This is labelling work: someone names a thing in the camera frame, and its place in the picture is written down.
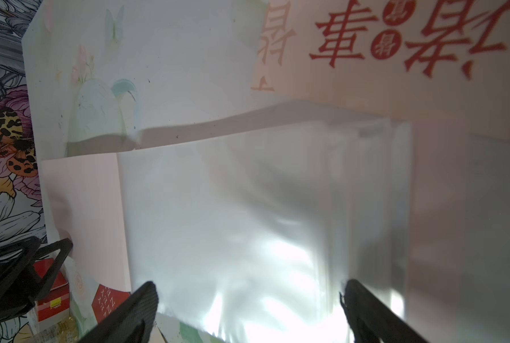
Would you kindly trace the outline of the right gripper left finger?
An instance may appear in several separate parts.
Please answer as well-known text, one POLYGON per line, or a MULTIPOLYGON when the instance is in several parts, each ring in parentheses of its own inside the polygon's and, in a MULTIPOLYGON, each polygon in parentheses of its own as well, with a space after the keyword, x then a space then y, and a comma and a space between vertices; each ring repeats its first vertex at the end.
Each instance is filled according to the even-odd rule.
POLYGON ((148 343, 158 304, 156 285, 153 282, 145 282, 79 342, 148 343))

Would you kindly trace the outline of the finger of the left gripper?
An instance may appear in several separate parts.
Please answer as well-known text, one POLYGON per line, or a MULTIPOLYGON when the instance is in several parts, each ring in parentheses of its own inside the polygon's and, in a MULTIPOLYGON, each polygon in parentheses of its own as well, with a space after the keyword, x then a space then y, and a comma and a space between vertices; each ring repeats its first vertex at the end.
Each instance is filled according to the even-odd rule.
POLYGON ((50 293, 72 248, 72 241, 65 238, 36 250, 17 281, 26 299, 41 300, 50 293))
POLYGON ((29 269, 40 245, 40 239, 28 237, 0 247, 0 323, 33 307, 29 269))

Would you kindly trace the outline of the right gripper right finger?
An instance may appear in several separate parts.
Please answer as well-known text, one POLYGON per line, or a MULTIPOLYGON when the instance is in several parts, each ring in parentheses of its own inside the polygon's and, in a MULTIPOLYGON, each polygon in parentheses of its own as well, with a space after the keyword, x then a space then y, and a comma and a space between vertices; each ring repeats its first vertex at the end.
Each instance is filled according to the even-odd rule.
POLYGON ((427 343, 359 280, 347 281, 340 303, 355 342, 427 343))

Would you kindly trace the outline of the red money money card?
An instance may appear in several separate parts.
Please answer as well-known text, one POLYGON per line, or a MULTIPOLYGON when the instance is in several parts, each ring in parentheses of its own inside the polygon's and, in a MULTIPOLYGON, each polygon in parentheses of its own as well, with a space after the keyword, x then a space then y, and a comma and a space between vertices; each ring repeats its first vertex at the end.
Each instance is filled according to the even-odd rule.
POLYGON ((121 292, 100 284, 91 303, 96 322, 99 324, 104 321, 106 317, 117 310, 130 295, 130 292, 121 292))

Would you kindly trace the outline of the pink elephant photo album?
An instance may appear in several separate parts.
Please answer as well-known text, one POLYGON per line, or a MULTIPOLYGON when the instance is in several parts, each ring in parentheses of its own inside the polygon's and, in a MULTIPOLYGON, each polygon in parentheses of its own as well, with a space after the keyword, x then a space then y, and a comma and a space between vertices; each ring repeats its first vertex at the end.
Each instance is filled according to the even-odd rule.
POLYGON ((43 161, 73 313, 158 292, 156 342, 352 342, 359 280, 430 342, 510 342, 510 144, 306 103, 43 161))

